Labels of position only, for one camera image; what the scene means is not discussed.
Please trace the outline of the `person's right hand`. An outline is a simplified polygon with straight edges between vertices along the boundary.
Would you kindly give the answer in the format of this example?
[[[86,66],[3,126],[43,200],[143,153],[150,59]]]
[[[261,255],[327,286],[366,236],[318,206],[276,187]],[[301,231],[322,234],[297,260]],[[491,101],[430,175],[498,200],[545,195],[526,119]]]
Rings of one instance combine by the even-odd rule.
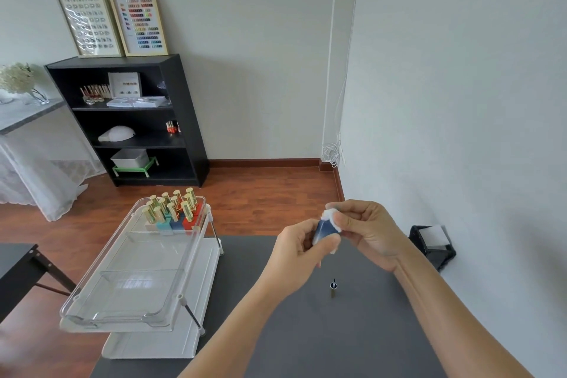
[[[359,252],[383,270],[389,273],[397,271],[400,259],[412,244],[383,205],[349,199],[328,203],[325,208],[335,208],[348,216],[368,222],[368,236],[343,237],[340,233],[341,237],[350,240]]]

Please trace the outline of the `person's left hand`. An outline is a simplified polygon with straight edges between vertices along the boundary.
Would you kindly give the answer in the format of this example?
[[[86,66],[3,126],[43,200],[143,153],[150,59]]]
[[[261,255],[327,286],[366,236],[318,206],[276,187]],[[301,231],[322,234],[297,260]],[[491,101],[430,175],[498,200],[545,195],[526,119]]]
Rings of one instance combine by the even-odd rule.
[[[295,237],[290,226],[277,236],[271,256],[259,278],[259,285],[278,302],[300,289],[322,260],[335,253],[340,242],[334,233],[312,246],[312,237]]]

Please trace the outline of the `blue nail polish bottle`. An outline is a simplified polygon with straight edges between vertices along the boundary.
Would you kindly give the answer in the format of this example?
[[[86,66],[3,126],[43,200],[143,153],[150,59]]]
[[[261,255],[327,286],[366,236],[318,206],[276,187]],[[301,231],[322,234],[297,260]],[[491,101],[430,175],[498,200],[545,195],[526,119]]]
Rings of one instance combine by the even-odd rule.
[[[341,229],[336,226],[332,219],[323,219],[323,217],[321,217],[312,237],[312,246],[315,246],[323,238],[334,233],[341,233]]]

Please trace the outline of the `white cotton pad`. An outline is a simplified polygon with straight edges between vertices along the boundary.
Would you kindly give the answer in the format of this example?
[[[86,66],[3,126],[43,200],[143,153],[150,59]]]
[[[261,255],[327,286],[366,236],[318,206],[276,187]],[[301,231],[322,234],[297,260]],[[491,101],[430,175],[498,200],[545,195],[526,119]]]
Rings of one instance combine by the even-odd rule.
[[[328,234],[341,233],[343,230],[336,224],[334,215],[338,212],[335,208],[325,209],[322,212],[320,222],[324,227],[324,231]]]

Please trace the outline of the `person's left forearm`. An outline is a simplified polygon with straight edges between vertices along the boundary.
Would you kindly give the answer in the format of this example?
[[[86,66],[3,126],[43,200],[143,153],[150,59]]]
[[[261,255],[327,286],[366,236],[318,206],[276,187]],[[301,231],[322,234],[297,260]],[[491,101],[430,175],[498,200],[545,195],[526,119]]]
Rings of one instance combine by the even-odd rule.
[[[273,311],[305,282],[262,275],[177,378],[243,378]]]

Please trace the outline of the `person's right forearm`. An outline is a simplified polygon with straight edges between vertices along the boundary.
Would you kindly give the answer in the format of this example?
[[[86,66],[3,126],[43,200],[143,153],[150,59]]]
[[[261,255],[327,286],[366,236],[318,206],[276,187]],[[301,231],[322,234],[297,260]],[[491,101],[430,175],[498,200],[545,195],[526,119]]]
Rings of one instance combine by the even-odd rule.
[[[534,378],[474,317],[409,241],[394,276],[448,378]]]

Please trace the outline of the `black bookshelf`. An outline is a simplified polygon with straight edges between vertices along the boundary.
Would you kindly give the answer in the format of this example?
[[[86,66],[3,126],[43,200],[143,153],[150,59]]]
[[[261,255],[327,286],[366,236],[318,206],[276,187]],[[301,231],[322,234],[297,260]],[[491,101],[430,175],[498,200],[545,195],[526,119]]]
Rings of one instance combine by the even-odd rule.
[[[209,174],[209,159],[180,55],[74,57],[45,68],[115,186],[202,187]],[[79,88],[109,85],[109,72],[138,72],[142,97],[165,96],[171,105],[120,109],[107,107],[106,102],[84,103]],[[167,132],[169,120],[177,121],[180,133]],[[136,135],[122,142],[98,142],[97,138],[114,126],[130,127]],[[150,158],[157,158],[159,166],[149,169],[150,178],[136,173],[113,174],[115,165],[110,158],[124,148],[145,148]]]

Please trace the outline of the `white two-tier rack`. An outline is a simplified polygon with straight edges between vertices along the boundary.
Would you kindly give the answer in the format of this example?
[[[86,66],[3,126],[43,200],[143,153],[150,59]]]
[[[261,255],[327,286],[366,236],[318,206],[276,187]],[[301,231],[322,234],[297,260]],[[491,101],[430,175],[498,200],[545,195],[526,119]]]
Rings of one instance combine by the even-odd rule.
[[[192,359],[201,337],[206,335],[204,318],[209,303],[216,268],[223,255],[222,242],[216,236],[206,237],[213,226],[210,206],[203,227],[195,265],[188,286],[178,295],[181,309],[171,332],[109,333],[103,346],[102,357],[117,359]]]

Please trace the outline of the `white plastic container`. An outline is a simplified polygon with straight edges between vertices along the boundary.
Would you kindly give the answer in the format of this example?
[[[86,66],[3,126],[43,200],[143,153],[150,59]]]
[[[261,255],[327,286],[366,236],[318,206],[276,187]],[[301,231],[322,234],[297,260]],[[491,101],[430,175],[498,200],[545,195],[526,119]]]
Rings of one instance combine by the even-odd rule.
[[[124,169],[141,169],[150,162],[145,148],[121,149],[110,160],[116,167]]]

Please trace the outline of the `stack of clear packets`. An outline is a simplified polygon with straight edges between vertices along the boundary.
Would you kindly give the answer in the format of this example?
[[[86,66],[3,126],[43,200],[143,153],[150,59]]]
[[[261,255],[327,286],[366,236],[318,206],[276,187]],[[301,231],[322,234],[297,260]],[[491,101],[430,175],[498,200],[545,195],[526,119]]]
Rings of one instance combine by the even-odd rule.
[[[148,96],[148,97],[119,97],[109,100],[105,103],[110,108],[120,109],[154,109],[170,106],[170,100],[165,96]]]

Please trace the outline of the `white display card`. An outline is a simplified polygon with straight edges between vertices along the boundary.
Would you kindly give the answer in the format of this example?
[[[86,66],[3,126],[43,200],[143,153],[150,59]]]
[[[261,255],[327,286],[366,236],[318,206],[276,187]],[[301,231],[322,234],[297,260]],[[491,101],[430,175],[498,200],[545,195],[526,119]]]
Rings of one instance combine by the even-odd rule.
[[[142,96],[138,72],[109,72],[108,79],[112,98],[140,98]]]

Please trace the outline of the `white lace tablecloth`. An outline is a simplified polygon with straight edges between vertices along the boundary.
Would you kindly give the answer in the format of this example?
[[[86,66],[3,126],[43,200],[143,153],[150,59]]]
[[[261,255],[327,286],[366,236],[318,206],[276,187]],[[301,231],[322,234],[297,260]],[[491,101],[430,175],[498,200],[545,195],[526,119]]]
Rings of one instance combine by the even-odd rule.
[[[0,135],[0,204],[36,206],[56,221],[105,173],[78,126],[64,111]]]

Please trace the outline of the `black side table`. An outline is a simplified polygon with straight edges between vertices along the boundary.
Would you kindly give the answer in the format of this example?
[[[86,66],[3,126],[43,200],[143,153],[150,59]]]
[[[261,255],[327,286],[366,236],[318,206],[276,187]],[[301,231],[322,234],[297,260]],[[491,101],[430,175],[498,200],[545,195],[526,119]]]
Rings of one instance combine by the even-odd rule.
[[[45,274],[66,291],[41,284]],[[40,252],[37,244],[0,242],[0,323],[34,287],[70,296],[76,284]]]

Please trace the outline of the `framed nail tip chart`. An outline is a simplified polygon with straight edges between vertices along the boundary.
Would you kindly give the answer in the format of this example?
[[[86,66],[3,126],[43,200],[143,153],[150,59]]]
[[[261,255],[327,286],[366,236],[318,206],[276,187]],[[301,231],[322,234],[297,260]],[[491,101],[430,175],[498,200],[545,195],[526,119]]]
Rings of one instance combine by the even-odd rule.
[[[123,57],[108,0],[57,0],[80,58]]]

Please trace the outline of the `white flower bouquet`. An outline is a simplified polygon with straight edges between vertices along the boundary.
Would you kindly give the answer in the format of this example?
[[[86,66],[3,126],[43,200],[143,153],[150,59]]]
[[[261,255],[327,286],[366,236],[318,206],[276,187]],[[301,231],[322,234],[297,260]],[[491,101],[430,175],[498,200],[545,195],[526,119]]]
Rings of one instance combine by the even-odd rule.
[[[15,63],[0,68],[0,89],[10,94],[31,94],[36,81],[29,64]]]

